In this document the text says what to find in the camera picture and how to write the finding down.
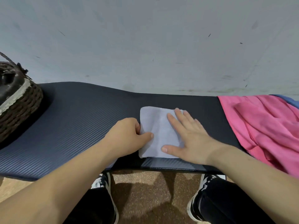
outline black yoga mat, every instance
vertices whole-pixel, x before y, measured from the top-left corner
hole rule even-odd
[[[144,106],[187,110],[213,138],[243,150],[217,97],[133,93],[81,82],[40,86],[40,108],[0,144],[1,176],[37,180],[100,141],[118,120],[140,121]],[[140,159],[137,152],[112,167],[121,169],[220,173],[181,159]]]

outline floor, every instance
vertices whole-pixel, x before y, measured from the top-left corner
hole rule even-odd
[[[196,223],[188,217],[186,205],[199,187],[200,176],[155,171],[114,172],[112,197],[120,214],[119,224]],[[0,179],[0,202],[29,184]]]

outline white wall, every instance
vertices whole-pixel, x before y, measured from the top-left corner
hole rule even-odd
[[[0,51],[39,83],[299,99],[299,0],[0,0]]]

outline pink towel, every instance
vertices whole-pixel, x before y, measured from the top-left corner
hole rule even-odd
[[[299,109],[272,95],[218,98],[249,154],[299,178]]]

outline forearm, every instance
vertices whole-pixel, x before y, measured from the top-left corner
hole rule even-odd
[[[276,223],[299,223],[299,180],[232,146],[211,156],[217,167]]]
[[[62,223],[115,158],[104,141],[92,146],[0,203],[0,223]]]

